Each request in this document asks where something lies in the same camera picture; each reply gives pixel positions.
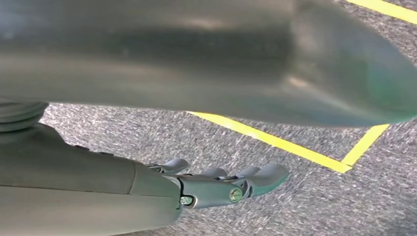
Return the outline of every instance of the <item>yellow tape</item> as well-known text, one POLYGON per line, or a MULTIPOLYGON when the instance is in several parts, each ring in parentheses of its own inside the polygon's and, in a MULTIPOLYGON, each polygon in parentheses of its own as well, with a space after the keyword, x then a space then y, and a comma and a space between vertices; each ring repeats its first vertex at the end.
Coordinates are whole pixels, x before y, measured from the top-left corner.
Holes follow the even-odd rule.
POLYGON ((400 7, 395 4, 382 1, 382 0, 346 0, 346 1, 417 25, 417 12, 406 9, 404 7, 400 7))
POLYGON ((305 147, 293 144, 281 138, 267 134, 263 131, 257 130, 255 128, 239 123, 232 119, 218 116, 218 115, 213 115, 213 114, 197 113, 197 112, 190 112, 190 113, 200 118, 211 121, 213 123, 224 126, 226 128, 232 129, 241 134, 251 136, 252 138, 258 139, 274 147, 281 148, 287 152, 293 153, 295 155, 308 159, 312 162, 315 162, 317 164, 320 164, 322 166, 325 166, 337 172, 345 173, 346 171, 352 168, 351 166, 348 166, 344 163, 331 159, 330 157, 324 156, 315 151, 309 150, 305 147))
POLYGON ((342 163, 352 166, 368 150, 368 148, 388 128, 389 124, 377 125, 370 128, 352 150, 343 158, 342 163))

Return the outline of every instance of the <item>yellow line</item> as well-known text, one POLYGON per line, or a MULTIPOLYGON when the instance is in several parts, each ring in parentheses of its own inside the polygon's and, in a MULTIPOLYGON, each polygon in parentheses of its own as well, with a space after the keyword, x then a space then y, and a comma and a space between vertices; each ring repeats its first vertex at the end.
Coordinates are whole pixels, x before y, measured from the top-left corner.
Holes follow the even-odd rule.
POLYGON ((213 123, 224 126, 226 128, 232 129, 241 134, 251 136, 252 138, 258 139, 274 147, 281 148, 287 152, 301 156, 305 159, 308 159, 312 162, 315 162, 317 164, 320 164, 322 166, 325 166, 337 172, 345 173, 346 171, 352 168, 351 166, 348 166, 339 161, 331 159, 330 157, 321 155, 315 151, 309 150, 305 147, 301 147, 299 145, 293 144, 281 138, 267 134, 263 131, 257 130, 255 128, 239 123, 232 119, 218 116, 218 115, 213 115, 213 114, 197 113, 197 112, 190 112, 190 113, 200 118, 211 121, 213 123))
POLYGON ((397 6, 395 4, 382 1, 382 0, 346 0, 346 1, 417 25, 417 12, 406 9, 404 7, 397 6))
POLYGON ((389 124, 377 125, 370 128, 352 150, 343 158, 342 163, 352 166, 368 150, 368 148, 388 128, 389 124))

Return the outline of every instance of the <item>floor marking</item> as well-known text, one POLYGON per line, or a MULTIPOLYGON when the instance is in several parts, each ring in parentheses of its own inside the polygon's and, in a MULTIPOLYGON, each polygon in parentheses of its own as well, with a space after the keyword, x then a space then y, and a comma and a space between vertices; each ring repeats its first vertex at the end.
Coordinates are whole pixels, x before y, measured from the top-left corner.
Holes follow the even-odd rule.
POLYGON ((352 166, 368 150, 368 148, 382 135, 388 128, 389 124, 377 125, 370 128, 359 142, 343 158, 342 163, 352 166))
POLYGON ((213 115, 213 114, 207 114, 207 113, 197 113, 197 112, 189 112, 195 116, 198 116, 200 118, 206 119, 208 121, 211 121, 213 123, 219 124, 223 127, 229 128, 231 130, 234 130, 238 133, 248 135, 250 137, 253 137, 257 140, 260 140, 262 142, 265 142, 269 145, 272 145, 274 147, 283 149, 287 152, 293 153, 295 155, 298 155, 300 157, 303 157, 307 160, 310 160, 312 162, 315 162, 317 164, 320 164, 322 166, 325 166, 327 168, 330 168, 334 171, 345 173, 348 170, 350 170, 352 167, 349 165, 346 165, 340 161, 334 160, 330 157, 324 156, 320 153, 317 153, 315 151, 312 151, 310 149, 307 149, 305 147, 302 147, 297 144, 293 144, 289 141, 283 140, 281 138, 278 138, 276 136, 273 136, 271 134, 267 134, 261 130, 252 128, 250 126, 247 126, 245 124, 242 124, 240 122, 237 122, 235 120, 229 119, 227 117, 219 116, 219 115, 213 115))
POLYGON ((378 11, 417 25, 417 12, 382 0, 346 0, 350 3, 378 11))

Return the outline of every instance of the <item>screw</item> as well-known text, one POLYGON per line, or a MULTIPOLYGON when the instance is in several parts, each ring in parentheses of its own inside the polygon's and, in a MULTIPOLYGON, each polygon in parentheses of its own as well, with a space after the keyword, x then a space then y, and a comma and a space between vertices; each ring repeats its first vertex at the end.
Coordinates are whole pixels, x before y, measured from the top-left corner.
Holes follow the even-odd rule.
POLYGON ((229 199, 232 203, 238 203, 242 200, 243 193, 240 188, 234 188, 230 190, 229 199))
POLYGON ((194 199, 192 197, 184 196, 179 199, 179 203, 182 205, 191 205, 193 203, 194 199))

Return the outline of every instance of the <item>gray carpet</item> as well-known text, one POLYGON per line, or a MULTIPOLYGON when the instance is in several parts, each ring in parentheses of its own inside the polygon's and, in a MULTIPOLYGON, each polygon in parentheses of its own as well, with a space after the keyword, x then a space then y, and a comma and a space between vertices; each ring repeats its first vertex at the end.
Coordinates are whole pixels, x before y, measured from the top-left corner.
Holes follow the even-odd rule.
MULTIPOLYGON (((417 26, 337 2, 417 64, 417 26)), ((390 2, 417 10, 414 0, 390 2)), ((186 211, 172 226, 129 236, 417 235, 417 120, 390 127, 344 175, 185 112, 53 104, 43 121, 72 144, 142 162, 184 158, 192 172, 211 165, 237 172, 270 162, 291 170, 272 194, 186 211)), ((241 121, 335 159, 365 132, 241 121)))

